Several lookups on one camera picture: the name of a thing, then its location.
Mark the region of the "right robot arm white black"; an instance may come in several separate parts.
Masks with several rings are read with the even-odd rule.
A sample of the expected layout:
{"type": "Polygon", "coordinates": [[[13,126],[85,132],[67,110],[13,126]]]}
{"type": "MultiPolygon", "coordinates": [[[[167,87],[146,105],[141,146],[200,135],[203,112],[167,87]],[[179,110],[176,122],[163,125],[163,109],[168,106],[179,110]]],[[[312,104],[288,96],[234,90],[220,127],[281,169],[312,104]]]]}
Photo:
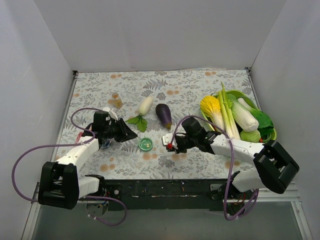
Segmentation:
{"type": "Polygon", "coordinates": [[[220,194],[226,193],[229,198],[237,199],[244,192],[263,188],[283,194],[300,170],[296,161],[277,141],[254,143],[232,139],[218,131],[205,130],[194,117],[186,118],[182,127],[184,133],[173,133],[173,146],[167,147],[168,151],[179,154],[198,148],[202,152],[233,158],[254,167],[249,171],[232,173],[217,190],[220,194]]]}

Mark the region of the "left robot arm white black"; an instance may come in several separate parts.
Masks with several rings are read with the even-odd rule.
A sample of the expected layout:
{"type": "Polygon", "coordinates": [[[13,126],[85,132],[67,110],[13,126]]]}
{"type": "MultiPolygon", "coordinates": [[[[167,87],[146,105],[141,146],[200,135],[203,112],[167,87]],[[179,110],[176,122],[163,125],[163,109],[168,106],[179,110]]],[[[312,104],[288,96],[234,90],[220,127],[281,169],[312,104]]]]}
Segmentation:
{"type": "Polygon", "coordinates": [[[98,110],[93,122],[85,128],[79,144],[55,162],[42,166],[38,202],[41,205],[73,209],[78,200],[91,195],[95,200],[106,196],[104,177],[96,174],[79,176],[85,162],[97,151],[104,149],[109,140],[123,143],[137,138],[122,118],[114,113],[98,110]]]}

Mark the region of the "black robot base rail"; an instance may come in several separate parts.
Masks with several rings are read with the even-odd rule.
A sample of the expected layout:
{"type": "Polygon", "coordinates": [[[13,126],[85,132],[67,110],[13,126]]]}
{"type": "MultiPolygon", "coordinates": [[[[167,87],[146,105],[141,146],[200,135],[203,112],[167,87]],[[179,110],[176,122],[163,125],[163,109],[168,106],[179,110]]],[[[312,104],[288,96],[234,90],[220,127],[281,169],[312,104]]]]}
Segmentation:
{"type": "Polygon", "coordinates": [[[215,179],[105,179],[102,191],[83,200],[117,199],[128,210],[223,210],[222,192],[216,189],[227,182],[215,179]]]}

